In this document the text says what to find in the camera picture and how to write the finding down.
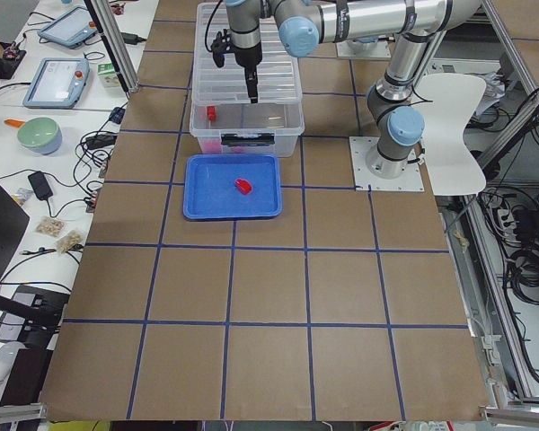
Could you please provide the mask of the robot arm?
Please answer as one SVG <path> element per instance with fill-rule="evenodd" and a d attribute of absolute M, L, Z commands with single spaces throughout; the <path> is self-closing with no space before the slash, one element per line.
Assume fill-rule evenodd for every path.
<path fill-rule="evenodd" d="M 420 141 L 424 120 L 411 107 L 414 81 L 429 45 L 441 32 L 466 22 L 478 1 L 226 1 L 228 28 L 207 44 L 217 66 L 234 55 L 243 68 L 250 102 L 258 100 L 257 66 L 262 60 L 261 20 L 273 19 L 291 57 L 306 57 L 324 43 L 357 45 L 393 36 L 384 75 L 367 93 L 367 106 L 380 132 L 366 156 L 377 177 L 395 179 Z"/>

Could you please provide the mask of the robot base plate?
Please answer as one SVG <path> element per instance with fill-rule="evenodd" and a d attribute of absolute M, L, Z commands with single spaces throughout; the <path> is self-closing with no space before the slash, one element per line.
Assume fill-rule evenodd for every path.
<path fill-rule="evenodd" d="M 420 162 L 412 147 L 408 156 L 394 162 L 378 153 L 376 136 L 349 138 L 354 187 L 360 191 L 424 192 Z"/>

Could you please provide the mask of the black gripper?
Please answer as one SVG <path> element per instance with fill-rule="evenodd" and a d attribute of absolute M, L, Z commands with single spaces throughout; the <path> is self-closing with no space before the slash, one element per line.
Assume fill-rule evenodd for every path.
<path fill-rule="evenodd" d="M 259 101 L 257 65 L 262 61 L 261 33 L 259 29 L 247 32 L 231 30 L 231 42 L 239 66 L 245 67 L 244 79 L 251 104 Z"/>

